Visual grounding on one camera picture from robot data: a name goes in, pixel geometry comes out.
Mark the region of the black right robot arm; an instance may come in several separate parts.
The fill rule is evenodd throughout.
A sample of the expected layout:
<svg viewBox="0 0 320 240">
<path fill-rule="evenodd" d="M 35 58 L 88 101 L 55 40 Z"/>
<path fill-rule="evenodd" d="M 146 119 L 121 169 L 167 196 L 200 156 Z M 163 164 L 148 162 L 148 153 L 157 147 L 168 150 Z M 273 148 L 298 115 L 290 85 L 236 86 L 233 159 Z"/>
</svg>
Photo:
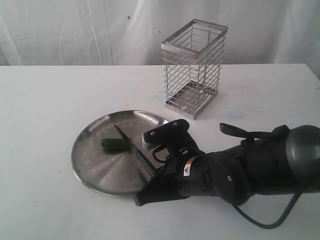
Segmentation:
<svg viewBox="0 0 320 240">
<path fill-rule="evenodd" d="M 221 123 L 220 130 L 241 138 L 239 145 L 217 152 L 201 151 L 183 119 L 143 134 L 155 151 L 167 149 L 164 165 L 135 196 L 137 206 L 220 197 L 240 206 L 253 195 L 317 193 L 320 190 L 320 130 L 302 125 L 278 126 L 271 132 L 246 131 Z"/>
</svg>

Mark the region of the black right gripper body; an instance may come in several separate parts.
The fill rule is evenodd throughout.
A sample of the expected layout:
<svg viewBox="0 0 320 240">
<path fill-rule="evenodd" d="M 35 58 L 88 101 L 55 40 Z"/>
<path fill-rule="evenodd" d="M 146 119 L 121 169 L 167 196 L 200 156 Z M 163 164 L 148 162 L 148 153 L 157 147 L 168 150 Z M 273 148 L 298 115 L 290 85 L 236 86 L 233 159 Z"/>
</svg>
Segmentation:
<svg viewBox="0 0 320 240">
<path fill-rule="evenodd" d="M 248 200 L 250 182 L 244 156 L 241 147 L 211 153 L 189 148 L 185 154 L 167 155 L 156 173 L 162 172 L 182 196 Z"/>
</svg>

